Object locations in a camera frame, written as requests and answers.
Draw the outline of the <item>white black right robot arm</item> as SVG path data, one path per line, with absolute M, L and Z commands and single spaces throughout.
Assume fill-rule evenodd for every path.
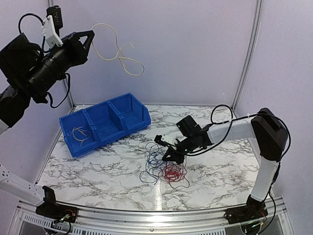
M 279 175 L 281 160 L 291 146 L 291 135 L 286 124 L 270 109 L 245 117 L 231 117 L 230 120 L 214 122 L 204 127 L 191 116 L 176 124 L 185 137 L 178 140 L 167 135 L 157 135 L 155 143 L 167 148 L 162 159 L 165 162 L 181 164 L 186 156 L 204 154 L 224 141 L 256 139 L 260 150 L 260 168 L 254 187 L 244 206 L 229 208 L 224 217 L 229 224 L 243 223 L 262 218 L 268 214 L 265 199 Z

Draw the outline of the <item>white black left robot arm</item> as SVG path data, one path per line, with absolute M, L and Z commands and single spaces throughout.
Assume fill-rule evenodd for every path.
M 92 30 L 73 32 L 65 36 L 62 46 L 48 53 L 31 43 L 24 33 L 12 40 L 0 52 L 0 69 L 9 86 L 0 94 L 0 131 L 13 127 L 24 115 L 32 100 L 52 104 L 49 89 L 63 79 L 70 80 L 68 70 L 84 64 L 95 34 Z M 77 208 L 57 203 L 54 190 L 31 184 L 0 166 L 0 188 L 36 207 L 36 214 L 56 223 L 74 223 Z

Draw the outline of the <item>blue three-compartment plastic bin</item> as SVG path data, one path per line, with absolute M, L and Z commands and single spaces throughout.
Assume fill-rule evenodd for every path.
M 131 93 L 63 116 L 59 121 L 64 140 L 74 158 L 151 124 L 147 107 Z

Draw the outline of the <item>right aluminium frame post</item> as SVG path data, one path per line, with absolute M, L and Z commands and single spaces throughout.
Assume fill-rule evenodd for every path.
M 252 22 L 252 29 L 251 29 L 250 39 L 249 39 L 248 48 L 246 52 L 246 57 L 244 60 L 238 86 L 237 86 L 237 89 L 236 89 L 236 92 L 232 101 L 232 105 L 231 105 L 231 108 L 233 111 L 235 111 L 239 105 L 240 98 L 242 96 L 245 83 L 247 81 L 249 68 L 251 65 L 252 58 L 253 58 L 253 53 L 255 51 L 256 44 L 257 44 L 257 38 L 259 34 L 261 17 L 262 17 L 262 8 L 264 5 L 263 2 L 264 2 L 263 0 L 257 0 L 255 3 L 254 18 Z

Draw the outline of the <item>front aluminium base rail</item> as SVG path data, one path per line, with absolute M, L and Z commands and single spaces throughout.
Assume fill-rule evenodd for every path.
M 56 235 L 70 230 L 72 235 L 243 235 L 261 222 L 262 235 L 293 235 L 291 221 L 282 197 L 265 202 L 266 217 L 229 224 L 227 207 L 193 211 L 124 211 L 76 205 L 76 221 L 53 224 L 35 213 L 35 206 L 19 201 L 9 227 L 10 235 Z

